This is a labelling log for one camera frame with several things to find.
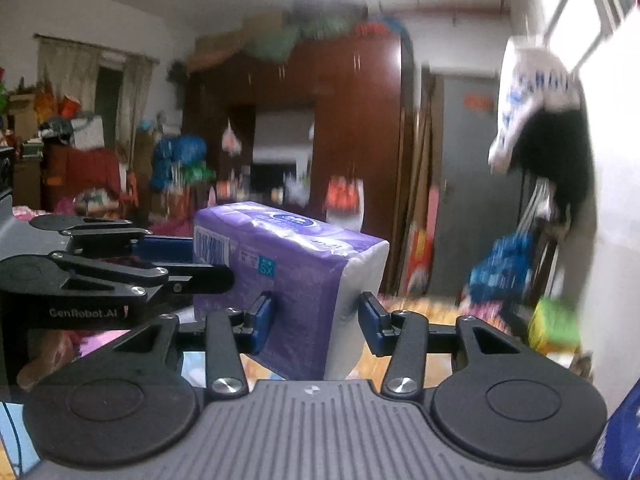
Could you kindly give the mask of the purple tissue pack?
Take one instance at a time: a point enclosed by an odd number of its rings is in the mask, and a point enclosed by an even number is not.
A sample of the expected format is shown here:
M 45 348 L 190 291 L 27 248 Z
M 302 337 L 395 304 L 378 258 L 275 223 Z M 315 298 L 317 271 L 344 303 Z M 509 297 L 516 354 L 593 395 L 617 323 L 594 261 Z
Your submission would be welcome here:
M 291 380 L 344 379 L 356 366 L 363 346 L 358 298 L 380 289 L 387 240 L 245 202 L 198 211 L 193 249 L 199 262 L 234 274 L 228 292 L 195 296 L 198 318 L 273 294 L 276 316 L 257 356 L 262 366 Z

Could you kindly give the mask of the red cloth covered furniture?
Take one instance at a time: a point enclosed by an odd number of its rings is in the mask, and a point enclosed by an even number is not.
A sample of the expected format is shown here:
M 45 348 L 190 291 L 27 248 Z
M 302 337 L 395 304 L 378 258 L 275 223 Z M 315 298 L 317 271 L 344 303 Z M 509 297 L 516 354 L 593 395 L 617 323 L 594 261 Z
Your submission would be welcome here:
M 42 162 L 43 207 L 55 214 L 125 218 L 139 206 L 134 174 L 109 148 L 46 148 Z

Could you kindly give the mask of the pink floral bedding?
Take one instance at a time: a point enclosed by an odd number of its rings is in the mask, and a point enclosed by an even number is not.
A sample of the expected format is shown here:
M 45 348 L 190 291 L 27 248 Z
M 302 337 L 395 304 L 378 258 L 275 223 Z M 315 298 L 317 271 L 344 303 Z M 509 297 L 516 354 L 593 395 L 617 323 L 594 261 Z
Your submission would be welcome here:
M 13 206 L 12 214 L 13 217 L 17 218 L 18 220 L 30 221 L 33 218 L 46 216 L 48 212 L 40 209 L 32 209 L 27 206 Z

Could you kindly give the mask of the green lidded box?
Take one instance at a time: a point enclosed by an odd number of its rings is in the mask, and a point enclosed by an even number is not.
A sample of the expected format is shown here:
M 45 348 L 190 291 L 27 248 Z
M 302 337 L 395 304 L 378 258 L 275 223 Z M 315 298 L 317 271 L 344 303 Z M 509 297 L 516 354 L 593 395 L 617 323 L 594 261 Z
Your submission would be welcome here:
M 580 333 L 574 310 L 561 301 L 542 297 L 528 323 L 528 344 L 542 354 L 576 353 Z

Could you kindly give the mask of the blue bags pile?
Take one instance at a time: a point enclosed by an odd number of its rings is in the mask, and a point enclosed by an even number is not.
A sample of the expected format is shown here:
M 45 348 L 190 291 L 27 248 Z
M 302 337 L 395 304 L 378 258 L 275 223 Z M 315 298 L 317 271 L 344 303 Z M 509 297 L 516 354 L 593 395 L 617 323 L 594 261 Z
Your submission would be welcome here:
M 207 165 L 207 144 L 199 136 L 163 136 L 154 146 L 150 188 L 170 188 L 213 181 L 216 172 Z

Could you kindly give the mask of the blue printed shopping bag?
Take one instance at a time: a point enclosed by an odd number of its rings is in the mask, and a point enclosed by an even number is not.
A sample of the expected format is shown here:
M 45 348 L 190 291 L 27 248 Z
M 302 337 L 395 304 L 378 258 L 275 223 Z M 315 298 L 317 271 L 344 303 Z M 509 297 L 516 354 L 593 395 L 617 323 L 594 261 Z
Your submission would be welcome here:
M 591 465 L 605 479 L 639 478 L 639 405 L 639 385 L 636 385 L 605 425 L 591 457 Z

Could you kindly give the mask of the blue plastic bag by door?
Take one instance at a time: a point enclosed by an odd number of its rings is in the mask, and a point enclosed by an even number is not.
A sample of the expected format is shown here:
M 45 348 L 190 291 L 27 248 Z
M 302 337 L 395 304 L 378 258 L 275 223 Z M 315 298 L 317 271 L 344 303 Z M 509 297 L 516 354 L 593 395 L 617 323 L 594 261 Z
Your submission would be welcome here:
M 533 235 L 512 233 L 495 241 L 489 255 L 471 270 L 466 292 L 473 304 L 522 298 L 533 263 Z

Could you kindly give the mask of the red festive gift bag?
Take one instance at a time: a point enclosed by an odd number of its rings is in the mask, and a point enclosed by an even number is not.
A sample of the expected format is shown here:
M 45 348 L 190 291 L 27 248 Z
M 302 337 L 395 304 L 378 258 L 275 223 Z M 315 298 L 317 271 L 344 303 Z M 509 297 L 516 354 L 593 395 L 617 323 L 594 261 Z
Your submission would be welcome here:
M 425 228 L 410 226 L 400 291 L 409 297 L 426 294 L 430 284 L 433 257 L 433 237 Z

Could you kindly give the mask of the small hanging pink bag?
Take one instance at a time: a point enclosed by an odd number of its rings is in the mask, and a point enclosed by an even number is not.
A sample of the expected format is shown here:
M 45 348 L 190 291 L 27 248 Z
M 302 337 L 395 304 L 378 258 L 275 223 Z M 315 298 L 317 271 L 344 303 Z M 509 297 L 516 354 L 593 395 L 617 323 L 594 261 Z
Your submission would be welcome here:
M 231 122 L 227 122 L 227 127 L 221 137 L 221 149 L 230 157 L 240 156 L 242 153 L 242 142 L 236 136 Z

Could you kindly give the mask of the beige window curtains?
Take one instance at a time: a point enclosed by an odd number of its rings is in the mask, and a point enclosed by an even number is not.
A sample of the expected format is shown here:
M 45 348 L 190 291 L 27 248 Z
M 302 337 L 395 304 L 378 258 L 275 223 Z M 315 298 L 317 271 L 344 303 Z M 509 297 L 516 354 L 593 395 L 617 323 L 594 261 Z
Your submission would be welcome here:
M 131 165 L 137 126 L 143 118 L 157 60 L 144 54 L 97 44 L 37 35 L 35 111 L 42 124 L 63 116 L 63 103 L 77 103 L 82 112 L 98 114 L 99 79 L 111 70 L 119 84 L 110 93 L 115 101 L 114 147 Z

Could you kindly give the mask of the grey door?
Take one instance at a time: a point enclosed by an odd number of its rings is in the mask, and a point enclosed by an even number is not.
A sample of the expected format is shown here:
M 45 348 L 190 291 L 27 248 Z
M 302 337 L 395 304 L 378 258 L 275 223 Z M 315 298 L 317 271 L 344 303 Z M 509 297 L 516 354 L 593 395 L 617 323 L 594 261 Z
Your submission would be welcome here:
M 474 266 L 501 237 L 516 230 L 522 175 L 493 174 L 488 151 L 497 135 L 498 80 L 444 75 L 442 138 L 434 165 L 438 207 L 428 292 L 454 298 Z

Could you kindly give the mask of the dark red wooden wardrobe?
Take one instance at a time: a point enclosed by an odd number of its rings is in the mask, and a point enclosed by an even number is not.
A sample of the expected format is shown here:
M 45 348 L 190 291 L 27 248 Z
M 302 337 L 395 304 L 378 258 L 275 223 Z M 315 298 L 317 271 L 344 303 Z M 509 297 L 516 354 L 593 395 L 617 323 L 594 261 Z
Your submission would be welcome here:
M 256 116 L 266 110 L 314 110 L 310 200 L 323 218 L 330 177 L 363 180 L 363 232 L 390 242 L 382 290 L 392 289 L 399 263 L 401 222 L 408 203 L 412 55 L 394 34 L 304 40 L 284 63 L 237 53 L 190 73 L 182 130 L 207 144 L 206 162 L 220 180 L 250 163 Z M 221 149 L 231 122 L 240 156 Z

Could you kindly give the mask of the hanging red white bag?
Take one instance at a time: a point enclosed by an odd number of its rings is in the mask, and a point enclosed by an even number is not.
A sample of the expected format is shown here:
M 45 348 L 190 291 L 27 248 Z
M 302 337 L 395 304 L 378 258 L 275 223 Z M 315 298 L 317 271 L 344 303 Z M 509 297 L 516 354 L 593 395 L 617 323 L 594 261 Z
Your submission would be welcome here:
M 332 226 L 360 232 L 364 217 L 363 180 L 330 177 L 323 210 Z

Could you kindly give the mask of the hanging white black jacket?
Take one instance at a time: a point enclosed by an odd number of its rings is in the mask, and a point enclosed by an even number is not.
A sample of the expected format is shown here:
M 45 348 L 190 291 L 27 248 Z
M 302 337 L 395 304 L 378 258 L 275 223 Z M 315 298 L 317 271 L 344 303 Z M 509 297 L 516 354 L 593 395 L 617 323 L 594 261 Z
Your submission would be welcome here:
M 592 179 L 582 84 L 548 48 L 524 36 L 506 43 L 497 134 L 488 151 L 494 174 L 521 169 L 553 188 L 558 218 L 579 217 Z

